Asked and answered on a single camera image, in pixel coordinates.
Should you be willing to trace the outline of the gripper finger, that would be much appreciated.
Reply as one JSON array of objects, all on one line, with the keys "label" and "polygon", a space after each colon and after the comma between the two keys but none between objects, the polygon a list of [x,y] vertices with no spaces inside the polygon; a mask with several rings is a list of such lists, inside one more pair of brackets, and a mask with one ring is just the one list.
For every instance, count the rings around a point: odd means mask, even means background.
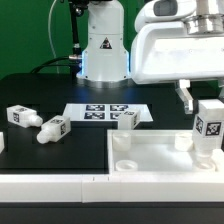
[{"label": "gripper finger", "polygon": [[184,111],[186,114],[192,114],[194,111],[194,100],[189,93],[190,81],[187,79],[180,79],[176,82],[175,91],[184,104]]}]

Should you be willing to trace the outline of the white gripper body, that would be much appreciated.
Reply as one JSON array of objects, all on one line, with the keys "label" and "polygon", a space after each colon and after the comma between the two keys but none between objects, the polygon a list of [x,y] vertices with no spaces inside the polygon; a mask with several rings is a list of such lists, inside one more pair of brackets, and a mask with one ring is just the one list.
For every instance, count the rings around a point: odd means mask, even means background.
[{"label": "white gripper body", "polygon": [[224,0],[151,0],[135,30],[136,83],[224,78]]}]

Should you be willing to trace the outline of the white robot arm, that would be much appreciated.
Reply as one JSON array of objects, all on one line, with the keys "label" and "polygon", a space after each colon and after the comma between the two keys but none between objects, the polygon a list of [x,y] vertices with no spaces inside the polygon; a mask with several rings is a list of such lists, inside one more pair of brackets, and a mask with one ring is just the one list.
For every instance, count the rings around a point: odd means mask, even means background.
[{"label": "white robot arm", "polygon": [[98,88],[175,82],[185,112],[196,109],[192,81],[224,83],[224,0],[151,0],[123,46],[124,10],[117,0],[88,5],[88,45],[78,81]]}]

